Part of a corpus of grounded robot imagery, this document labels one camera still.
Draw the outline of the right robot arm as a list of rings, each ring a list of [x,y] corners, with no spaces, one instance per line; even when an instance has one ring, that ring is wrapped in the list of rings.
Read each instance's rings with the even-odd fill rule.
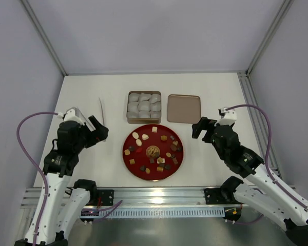
[[[221,185],[221,195],[268,217],[295,245],[308,245],[308,200],[273,174],[253,150],[241,145],[232,126],[221,126],[202,117],[192,125],[192,137],[198,138],[202,131],[206,132],[203,142],[212,144],[219,158],[235,173]]]

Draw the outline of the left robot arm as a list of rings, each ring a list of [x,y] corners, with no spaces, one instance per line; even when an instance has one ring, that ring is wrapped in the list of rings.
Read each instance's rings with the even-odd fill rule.
[[[98,196],[95,181],[79,179],[74,183],[68,202],[61,207],[81,151],[108,137],[108,128],[93,115],[88,119],[94,130],[71,110],[61,117],[63,121],[43,168],[36,165],[43,185],[33,220],[25,237],[17,240],[15,245],[67,245],[83,207]]]

